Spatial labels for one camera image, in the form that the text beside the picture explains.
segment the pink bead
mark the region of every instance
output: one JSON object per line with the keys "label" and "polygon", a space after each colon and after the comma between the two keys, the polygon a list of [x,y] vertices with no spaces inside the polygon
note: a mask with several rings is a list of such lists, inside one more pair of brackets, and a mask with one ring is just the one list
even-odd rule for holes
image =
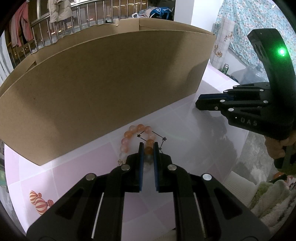
{"label": "pink bead", "polygon": [[155,135],[153,132],[150,132],[150,133],[148,134],[147,139],[155,140],[155,138],[156,138],[156,135]]}
{"label": "pink bead", "polygon": [[138,124],[137,132],[142,132],[142,131],[144,131],[144,129],[145,129],[145,126],[143,124]]}
{"label": "pink bead", "polygon": [[126,132],[124,133],[124,137],[126,137],[127,139],[130,139],[130,138],[133,137],[133,133],[131,133],[130,131],[126,131]]}
{"label": "pink bead", "polygon": [[135,126],[130,126],[128,129],[131,133],[135,134],[137,132],[137,127]]}
{"label": "pink bead", "polygon": [[145,133],[149,134],[152,131],[151,126],[146,126],[144,131],[145,131]]}
{"label": "pink bead", "polygon": [[128,152],[128,146],[127,145],[121,145],[120,151],[127,153]]}
{"label": "pink bead", "polygon": [[128,145],[128,143],[129,143],[129,139],[126,137],[121,140],[122,145]]}

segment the orange bead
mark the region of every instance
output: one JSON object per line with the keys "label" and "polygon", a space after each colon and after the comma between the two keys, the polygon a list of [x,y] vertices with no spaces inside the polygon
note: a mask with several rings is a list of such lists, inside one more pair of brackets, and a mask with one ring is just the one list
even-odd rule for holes
{"label": "orange bead", "polygon": [[133,136],[133,134],[132,134],[130,131],[126,131],[126,132],[124,133],[124,137],[126,137],[127,139],[132,138],[132,136]]}
{"label": "orange bead", "polygon": [[150,147],[150,146],[146,146],[145,149],[144,149],[144,153],[146,155],[153,155],[153,148]]}
{"label": "orange bead", "polygon": [[144,131],[145,131],[145,133],[149,134],[152,131],[151,126],[146,126]]}
{"label": "orange bead", "polygon": [[137,127],[135,126],[130,126],[128,129],[132,134],[135,134],[137,132]]}
{"label": "orange bead", "polygon": [[153,144],[154,144],[154,140],[152,140],[152,139],[149,139],[146,141],[146,146],[150,146],[153,148]]}
{"label": "orange bead", "polygon": [[137,132],[142,132],[142,131],[144,131],[144,129],[145,129],[145,126],[143,124],[139,124],[137,126]]}
{"label": "orange bead", "polygon": [[279,176],[283,175],[284,173],[278,172],[274,175],[274,179],[277,179]]}

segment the hanging clothes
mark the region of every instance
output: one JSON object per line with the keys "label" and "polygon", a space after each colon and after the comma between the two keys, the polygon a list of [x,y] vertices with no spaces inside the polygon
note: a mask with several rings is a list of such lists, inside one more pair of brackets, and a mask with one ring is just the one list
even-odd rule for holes
{"label": "hanging clothes", "polygon": [[48,0],[50,22],[59,22],[73,15],[69,0]]}
{"label": "hanging clothes", "polygon": [[33,35],[31,32],[30,21],[28,16],[28,3],[24,2],[20,8],[15,12],[12,17],[11,25],[10,25],[10,35],[11,35],[11,44],[12,47],[18,44],[19,47],[22,46],[22,43],[19,38],[19,28],[22,25],[22,31],[24,37],[27,41],[33,39]]}

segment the metal screw head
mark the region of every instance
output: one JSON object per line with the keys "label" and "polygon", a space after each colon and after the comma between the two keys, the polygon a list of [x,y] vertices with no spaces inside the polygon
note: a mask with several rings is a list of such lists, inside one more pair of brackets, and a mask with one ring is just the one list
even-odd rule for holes
{"label": "metal screw head", "polygon": [[96,175],[93,173],[89,173],[85,176],[86,180],[91,181],[93,179],[95,179]]}
{"label": "metal screw head", "polygon": [[128,171],[130,168],[131,168],[131,167],[130,167],[128,164],[123,164],[123,165],[121,166],[121,170],[123,170],[123,171]]}
{"label": "metal screw head", "polygon": [[212,176],[210,174],[206,173],[206,174],[202,175],[202,178],[206,181],[210,181],[212,179]]}
{"label": "metal screw head", "polygon": [[170,171],[175,171],[175,170],[177,169],[177,166],[174,165],[174,164],[170,164],[170,165],[168,165],[168,169],[169,169]]}

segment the wall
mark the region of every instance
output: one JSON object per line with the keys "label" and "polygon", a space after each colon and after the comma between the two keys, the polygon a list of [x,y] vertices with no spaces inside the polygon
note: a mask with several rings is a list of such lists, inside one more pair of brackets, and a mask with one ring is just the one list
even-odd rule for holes
{"label": "wall", "polygon": [[[195,0],[191,25],[212,31],[222,3],[223,0]],[[230,75],[233,72],[246,67],[246,65],[231,50],[227,51],[223,65],[225,63],[229,65],[228,74]]]}
{"label": "wall", "polygon": [[203,0],[176,0],[174,21],[191,24],[193,5],[195,1]]}

